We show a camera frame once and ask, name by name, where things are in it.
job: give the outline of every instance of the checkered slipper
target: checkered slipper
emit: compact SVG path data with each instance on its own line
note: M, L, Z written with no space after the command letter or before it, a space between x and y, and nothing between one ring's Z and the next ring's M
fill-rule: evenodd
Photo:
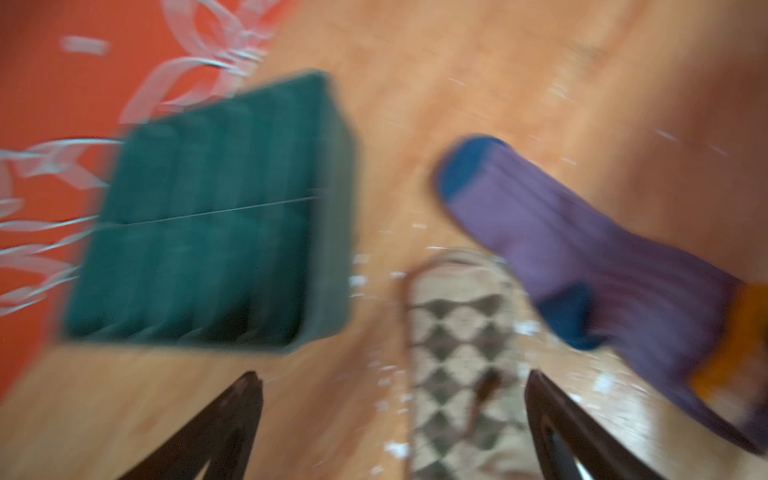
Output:
M409 275L411 478L539 478L504 266L446 250Z

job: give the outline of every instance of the orange surface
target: orange surface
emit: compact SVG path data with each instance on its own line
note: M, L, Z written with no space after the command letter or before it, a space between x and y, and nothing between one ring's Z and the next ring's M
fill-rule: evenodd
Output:
M221 2L232 12L239 3ZM282 1L259 25L275 25L289 7L290 2ZM215 37L215 17L201 6L195 25L203 36L210 31ZM65 51L62 39L69 35L103 40L109 48L105 55ZM62 138L120 137L124 128L118 118L144 79L162 62L189 55L169 29L158 0L11 0L0 6L0 45L0 149L21 152ZM260 48L266 48L266 42ZM194 68L179 78L166 98L175 98L198 81L213 80L217 75L216 68ZM105 147L89 147L78 163L98 177L108 178L110 153ZM98 211L103 188L79 190L50 174L22 178L10 163L0 160L0 169L7 167L12 197L25 204L0 222L60 222ZM0 250L53 244L83 228L84 224L39 232L0 230ZM83 246L80 241L45 256L76 264ZM0 295L38 285L44 279L37 273L2 268L1 263L0 272ZM61 311L63 290L66 287L58 286L42 302L0 316L0 399L55 331L52 327Z

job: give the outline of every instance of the blue sock toe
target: blue sock toe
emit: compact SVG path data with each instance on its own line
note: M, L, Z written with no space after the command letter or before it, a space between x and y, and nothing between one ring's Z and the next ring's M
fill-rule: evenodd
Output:
M443 202L451 201L472 181L485 160L485 152L494 144L507 146L495 137L469 137L445 158L435 176L437 191Z

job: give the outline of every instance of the crate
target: crate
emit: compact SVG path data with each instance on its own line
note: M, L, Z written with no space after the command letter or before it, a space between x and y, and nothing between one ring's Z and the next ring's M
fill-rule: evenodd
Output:
M315 71L138 127L64 335L284 353L338 333L355 155Z

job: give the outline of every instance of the wooden floor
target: wooden floor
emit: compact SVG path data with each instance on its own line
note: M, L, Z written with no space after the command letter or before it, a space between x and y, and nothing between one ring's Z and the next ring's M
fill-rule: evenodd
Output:
M266 383L248 478L405 478L384 449L407 441L409 407L390 273L472 245L429 190L463 134L507 141L631 230L768 280L768 2L304 0L253 84L306 67L337 78L362 139L368 283L347 330L285 358L52 347L0 406L0 478L114 478L248 369ZM612 353L543 328L521 346L669 479L768 476Z

